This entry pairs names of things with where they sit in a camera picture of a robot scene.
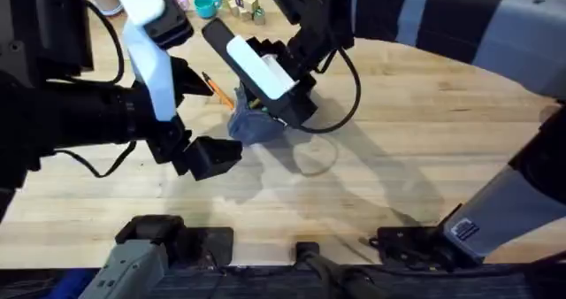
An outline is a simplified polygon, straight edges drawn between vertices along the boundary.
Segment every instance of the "black wire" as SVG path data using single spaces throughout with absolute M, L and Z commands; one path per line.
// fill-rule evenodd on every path
M 336 55 L 336 50 L 332 50 L 328 55 L 328 57 L 326 58 L 325 64 L 322 66 L 322 68 L 321 69 L 315 68 L 315 73 L 318 74 L 325 73 L 326 70 L 328 70 L 330 64 L 332 63 L 335 55 Z
M 210 295 L 208 296 L 208 299 L 212 299 L 212 297 L 214 297 L 214 295 L 216 294 L 216 291 L 218 290 L 218 288 L 222 284 L 222 281 L 224 281 L 225 276 L 226 276 L 225 274 L 221 274 L 220 277 L 218 277 L 218 281 L 216 282 L 216 284 L 214 285 L 214 287 L 210 291 Z
M 354 66 L 354 63 L 352 63 L 352 60 L 350 59 L 346 51 L 340 46 L 340 43 L 338 42 L 338 38 L 336 38 L 336 35 L 334 34 L 334 31 L 330 26 L 332 20 L 333 1 L 334 0 L 328 0 L 326 3 L 328 36 L 330 37 L 331 43 L 334 46 L 334 48 L 338 51 L 338 53 L 340 53 L 340 55 L 346 62 L 348 69 L 350 70 L 350 72 L 352 72 L 352 76 L 354 76 L 354 82 L 356 84 L 356 98 L 354 100 L 354 104 L 352 105 L 352 109 L 350 109 L 350 112 L 346 115 L 346 117 L 344 117 L 344 119 L 342 119 L 340 122 L 336 123 L 333 126 L 325 127 L 322 129 L 315 129 L 302 125 L 295 127 L 303 132 L 310 134 L 327 134 L 336 131 L 341 127 L 344 127 L 344 125 L 346 125 L 352 119 L 352 117 L 354 117 L 354 114 L 356 114 L 357 108 L 360 105 L 360 100 L 362 99 L 362 82 L 360 81 L 360 76 L 358 75 L 356 67 Z
M 125 70 L 124 53 L 122 52 L 122 47 L 120 46 L 120 40 L 118 38 L 118 34 L 116 34 L 116 30 L 114 29 L 110 21 L 108 21 L 106 17 L 102 15 L 102 13 L 98 10 L 98 8 L 94 4 L 92 4 L 89 0 L 81 0 L 81 1 L 100 19 L 100 21 L 103 22 L 104 27 L 106 27 L 106 30 L 108 30 L 108 34 L 110 34 L 110 37 L 112 38 L 112 42 L 114 42 L 114 47 L 116 47 L 116 53 L 118 55 L 118 73 L 116 73 L 116 77 L 114 79 L 108 81 L 81 80 L 74 77 L 63 77 L 60 79 L 63 81 L 69 81 L 74 83 L 114 85 L 118 83 L 120 80 L 122 80 L 122 77 L 124 77 L 124 70 Z
M 84 165 L 85 167 L 87 167 L 88 170 L 89 170 L 91 173 L 93 173 L 93 175 L 95 175 L 96 178 L 101 179 L 101 178 L 105 178 L 105 177 L 107 177 L 108 175 L 114 173 L 114 171 L 116 171 L 116 170 L 119 168 L 119 166 L 122 164 L 122 162 L 124 162 L 124 160 L 126 159 L 126 157 L 127 157 L 128 155 L 130 155 L 130 153 L 132 153 L 132 152 L 135 150 L 135 146 L 136 146 L 136 142 L 135 142 L 135 141 L 130 142 L 130 143 L 128 144 L 127 148 L 126 148 L 122 153 L 120 153 L 120 155 L 118 156 L 118 158 L 116 158 L 116 161 L 114 161 L 114 164 L 112 164 L 112 166 L 110 167 L 110 169 L 108 169 L 108 171 L 106 171 L 106 173 L 104 173 L 104 174 L 99 173 L 99 172 L 95 169 L 95 167 L 92 166 L 92 165 L 89 163 L 89 161 L 87 161 L 86 158 L 84 158 L 84 157 L 78 155 L 77 153 L 74 153 L 74 152 L 72 152 L 72 151 L 70 151 L 70 150 L 67 150 L 67 149 L 56 149 L 56 150 L 54 150 L 53 152 L 54 152 L 55 154 L 59 154 L 59 153 L 61 153 L 61 154 L 66 154 L 66 155 L 68 155 L 69 157 L 74 158 L 75 160 L 77 160 L 77 162 L 79 162 L 79 163 L 81 163 L 82 165 Z

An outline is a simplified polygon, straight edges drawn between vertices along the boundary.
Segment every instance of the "small teal mug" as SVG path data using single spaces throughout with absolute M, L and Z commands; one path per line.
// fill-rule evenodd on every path
M 196 13 L 204 19 L 212 18 L 221 4 L 220 0 L 195 0 Z

